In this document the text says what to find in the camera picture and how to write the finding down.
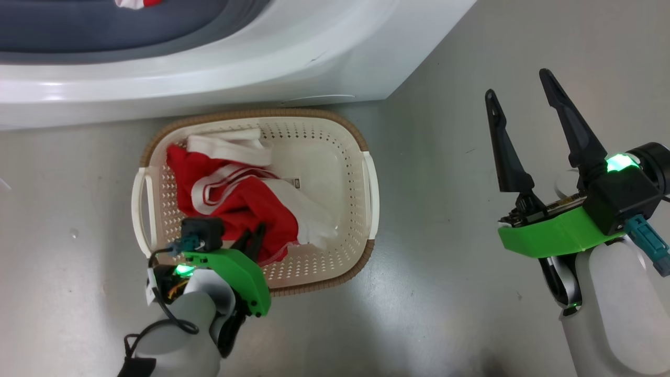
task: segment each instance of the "brown basket rim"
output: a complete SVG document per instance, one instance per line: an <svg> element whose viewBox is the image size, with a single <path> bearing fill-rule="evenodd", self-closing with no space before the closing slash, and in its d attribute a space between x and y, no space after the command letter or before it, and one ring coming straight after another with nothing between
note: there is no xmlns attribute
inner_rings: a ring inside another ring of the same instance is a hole
<svg viewBox="0 0 670 377"><path fill-rule="evenodd" d="M209 115L199 115L195 117L189 117L180 119L170 123L165 126L163 129L158 131L156 135L149 141L147 147L142 153L140 158L139 165L141 168L146 168L149 166L149 161L151 160L151 155L156 149L156 146L160 141L166 137L168 134L172 133L176 129L190 127L192 125L198 125L203 123L210 123L213 121L226 121L234 119L246 119L246 118L263 118L263 117L307 117L307 118L320 118L328 119L334 121L335 123L340 124L344 127L356 140L358 147L361 152L368 151L368 144L365 142L363 135L360 133L358 128L356 128L353 123L349 122L347 119L327 110L317 110L317 109L255 109L255 110L241 110L241 111L227 111L224 113L215 113ZM365 267L365 264L370 259L370 256L375 247L375 241L373 239L368 239L365 243L365 249L361 254L360 258L352 268L347 270L345 273L337 276L335 278L330 278L327 280L321 280L318 282L301 284L295 286L285 286L282 288L271 288L270 294L273 297L279 296L289 296L291 294L312 292L314 290L320 290L324 288L330 288L333 286L338 286L344 282L351 280L356 276L362 269Z"/></svg>

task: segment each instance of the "red cloth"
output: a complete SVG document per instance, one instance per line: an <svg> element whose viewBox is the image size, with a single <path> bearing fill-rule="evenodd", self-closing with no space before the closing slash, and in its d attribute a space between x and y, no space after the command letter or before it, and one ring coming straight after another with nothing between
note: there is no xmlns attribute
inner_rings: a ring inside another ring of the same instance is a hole
<svg viewBox="0 0 670 377"><path fill-rule="evenodd" d="M297 243L295 217L258 179L258 176L270 178L266 170L189 153L175 145L168 147L167 160L177 183L179 210L187 216L220 217L225 226L225 240L236 240L245 230L256 230L261 222L265 223L265 238L258 260L260 266L284 259L288 245ZM222 168L230 168L234 173L220 179L220 172L225 170ZM205 184L204 189L199 188L203 178L209 177L215 177L214 181Z"/></svg>

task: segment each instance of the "clothing label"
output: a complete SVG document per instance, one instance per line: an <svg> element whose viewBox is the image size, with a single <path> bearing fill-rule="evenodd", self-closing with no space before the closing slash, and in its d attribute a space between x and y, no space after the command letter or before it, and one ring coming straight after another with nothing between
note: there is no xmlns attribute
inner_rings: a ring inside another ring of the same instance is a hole
<svg viewBox="0 0 670 377"><path fill-rule="evenodd" d="M300 189L300 177L297 178L284 178L284 180L293 185L293 187Z"/></svg>

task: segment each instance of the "black cable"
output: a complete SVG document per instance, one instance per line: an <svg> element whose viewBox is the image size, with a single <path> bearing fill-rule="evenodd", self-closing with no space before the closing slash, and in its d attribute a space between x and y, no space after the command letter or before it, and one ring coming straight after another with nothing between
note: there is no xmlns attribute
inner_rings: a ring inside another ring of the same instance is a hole
<svg viewBox="0 0 670 377"><path fill-rule="evenodd" d="M163 296L161 295L160 291L158 291L157 287L154 286L151 291L156 296L156 301L158 302L158 305L160 305L161 309L163 309L163 313L165 313L165 315L170 321L172 321L172 323L174 323L174 325L182 329L185 333L189 333L191 335L195 335L200 332L200 329L195 324L183 319L177 319L177 317L172 314L172 312L168 309L168 306L165 304Z"/></svg>
<svg viewBox="0 0 670 377"><path fill-rule="evenodd" d="M171 319L161 319L160 321L156 321L152 323L151 325L147 326L144 330L142 330L141 333L139 334L128 334L123 338L123 345L125 346L126 350L126 357L127 358L132 358L133 354L135 353L135 349L137 348L137 345L139 344L140 339L142 339L145 335L147 335L151 330L155 329L156 327L160 327L163 325L171 325L172 320ZM128 344L128 338L134 337L135 341L133 342L133 345Z"/></svg>
<svg viewBox="0 0 670 377"><path fill-rule="evenodd" d="M156 255L157 255L157 254L160 254L160 253L169 253L169 252L171 252L171 251L172 251L172 249L159 249L159 250L156 250L156 251L152 252L151 255L150 255L150 257L149 257L149 263L148 263L148 266L147 266L147 267L149 267L149 268L152 268L152 267L153 267L153 261L156 260Z"/></svg>

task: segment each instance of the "white stripe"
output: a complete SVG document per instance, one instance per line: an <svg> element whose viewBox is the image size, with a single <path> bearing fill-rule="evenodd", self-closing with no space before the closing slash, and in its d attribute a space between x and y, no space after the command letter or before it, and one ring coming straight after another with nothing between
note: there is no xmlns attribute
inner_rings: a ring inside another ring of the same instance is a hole
<svg viewBox="0 0 670 377"><path fill-rule="evenodd" d="M226 187L226 190L224 190L223 195L221 195L221 201L220 201L219 205L220 205L221 203L225 202L226 199L228 199L228 197L230 196L230 194L232 194L232 191L235 190L235 188L237 187L238 184L240 184L240 182L242 182L243 180L245 180L245 179L247 179L247 178L252 178L252 177L253 177L253 178L258 178L258 177L253 176L253 175L244 176L244 177L238 179L235 183L233 183L233 184L231 184L230 186Z"/></svg>
<svg viewBox="0 0 670 377"><path fill-rule="evenodd" d="M225 186L226 184L234 184L236 181L246 178L242 177L241 179L236 180L237 177L250 170L257 171L256 175L250 176L261 176L266 178L276 177L268 170L244 168L244 166L238 164L228 164L219 168L216 172L212 173L212 175L202 177L193 185L193 188L191 188L191 203L193 204L193 208L202 215L211 215L223 203L223 200L225 200L227 196L222 196L221 199L212 201L210 199L210 190Z"/></svg>

